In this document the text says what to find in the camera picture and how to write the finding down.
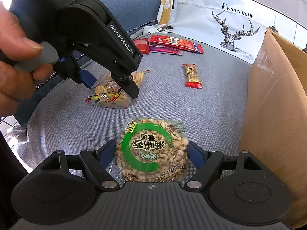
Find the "red wrapper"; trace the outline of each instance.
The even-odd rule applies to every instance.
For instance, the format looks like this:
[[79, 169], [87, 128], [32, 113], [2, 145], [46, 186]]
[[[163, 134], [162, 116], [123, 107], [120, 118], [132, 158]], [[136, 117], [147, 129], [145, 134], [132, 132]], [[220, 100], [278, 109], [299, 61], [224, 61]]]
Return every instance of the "red wrapper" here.
[[151, 36], [149, 42], [165, 46], [171, 46], [194, 53], [204, 53], [200, 44], [176, 37], [170, 37], [165, 35], [153, 35]]
[[186, 75], [187, 75], [187, 80], [186, 80], [185, 85], [187, 87], [202, 89], [203, 85], [198, 78], [198, 74], [197, 74], [197, 71], [196, 71], [196, 65], [195, 64], [193, 64], [193, 65], [183, 64], [183, 67], [185, 68]]
[[148, 39], [133, 40], [133, 42], [142, 54], [150, 53]]

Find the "snack bag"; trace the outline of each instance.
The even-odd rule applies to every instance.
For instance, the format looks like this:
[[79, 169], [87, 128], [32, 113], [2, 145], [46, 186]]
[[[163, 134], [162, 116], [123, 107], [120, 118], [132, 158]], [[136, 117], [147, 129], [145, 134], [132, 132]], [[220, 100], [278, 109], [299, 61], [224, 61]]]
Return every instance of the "snack bag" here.
[[111, 175], [133, 182], [180, 181], [188, 165], [183, 123], [129, 118], [116, 144]]
[[187, 50], [194, 53], [204, 53], [200, 44], [192, 41], [170, 37], [165, 35], [153, 35], [149, 39], [150, 43], [161, 44], [165, 46], [175, 47], [182, 50]]
[[159, 45], [159, 44], [150, 44], [149, 50], [152, 53], [166, 53], [166, 54], [175, 54], [175, 55], [182, 55], [183, 52], [183, 50], [181, 49]]
[[[133, 72], [133, 81], [140, 88], [144, 74], [149, 73], [150, 70]], [[119, 85], [112, 79], [111, 72], [106, 71], [91, 88], [95, 94], [88, 96], [85, 103], [96, 106], [103, 106], [109, 108], [127, 108], [131, 103], [131, 98]]]
[[182, 64], [182, 65], [185, 68], [186, 75], [187, 75], [187, 81], [186, 81], [185, 85], [187, 87], [202, 89], [203, 85], [198, 78], [198, 74], [197, 74], [197, 71], [196, 71], [196, 65], [195, 64], [193, 64], [193, 65]]
[[136, 47], [140, 50], [142, 54], [150, 53], [148, 39], [133, 40], [133, 43], [136, 45]]

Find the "finger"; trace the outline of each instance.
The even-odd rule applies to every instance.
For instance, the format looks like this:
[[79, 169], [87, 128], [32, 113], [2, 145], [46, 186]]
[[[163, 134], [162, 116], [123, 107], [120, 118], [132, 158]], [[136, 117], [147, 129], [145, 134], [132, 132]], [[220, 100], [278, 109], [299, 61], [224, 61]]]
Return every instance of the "finger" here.
[[0, 61], [0, 93], [14, 99], [28, 99], [34, 91], [34, 80], [30, 73], [18, 71]]
[[53, 67], [50, 64], [42, 64], [33, 72], [33, 79], [37, 81], [46, 81], [53, 73]]
[[43, 47], [28, 39], [19, 25], [18, 18], [0, 2], [0, 49], [11, 60], [33, 59]]
[[7, 117], [12, 116], [18, 107], [18, 101], [0, 93], [0, 116]]

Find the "zipper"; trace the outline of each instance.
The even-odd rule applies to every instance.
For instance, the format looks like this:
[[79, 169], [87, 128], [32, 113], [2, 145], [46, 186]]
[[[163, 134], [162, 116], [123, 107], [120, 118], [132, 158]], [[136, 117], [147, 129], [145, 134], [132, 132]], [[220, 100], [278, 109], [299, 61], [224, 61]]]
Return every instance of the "zipper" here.
[[[84, 54], [82, 54], [81, 56], [77, 57], [77, 58], [76, 58], [76, 61], [82, 59], [83, 57], [84, 57]], [[46, 80], [44, 83], [38, 84], [38, 85], [35, 87], [35, 90], [41, 88], [44, 84], [46, 84], [49, 80], [51, 80], [51, 79], [54, 78], [54, 77], [56, 77], [56, 73], [51, 74], [50, 77], [49, 77], [49, 79]]]
[[136, 31], [137, 29], [140, 29], [141, 27], [145, 27], [145, 26], [147, 26], [147, 25], [149, 25], [149, 24], [151, 24], [151, 23], [154, 23], [154, 22], [158, 22], [158, 20], [156, 19], [156, 20], [153, 20], [153, 21], [150, 21], [150, 22], [146, 22], [146, 23], [142, 24], [141, 26], [135, 27], [135, 28], [133, 28], [133, 29], [127, 31], [126, 33], [127, 33], [127, 34], [128, 34], [128, 33], [131, 33], [131, 32], [133, 32], [133, 31]]

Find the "clear plastic bag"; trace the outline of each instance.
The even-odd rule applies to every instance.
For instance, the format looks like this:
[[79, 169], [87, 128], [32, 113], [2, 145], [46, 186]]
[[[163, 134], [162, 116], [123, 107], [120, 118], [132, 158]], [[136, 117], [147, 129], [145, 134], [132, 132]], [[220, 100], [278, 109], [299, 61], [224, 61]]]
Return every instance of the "clear plastic bag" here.
[[129, 118], [117, 140], [110, 174], [134, 182], [181, 181], [187, 171], [187, 146], [181, 122]]
[[[149, 73], [150, 70], [133, 72], [133, 81], [140, 88], [144, 74]], [[86, 98], [85, 103], [96, 106], [103, 106], [109, 108], [127, 108], [131, 103], [131, 98], [123, 91], [119, 85], [112, 79], [110, 71], [106, 71], [93, 85], [91, 91], [94, 95]]]

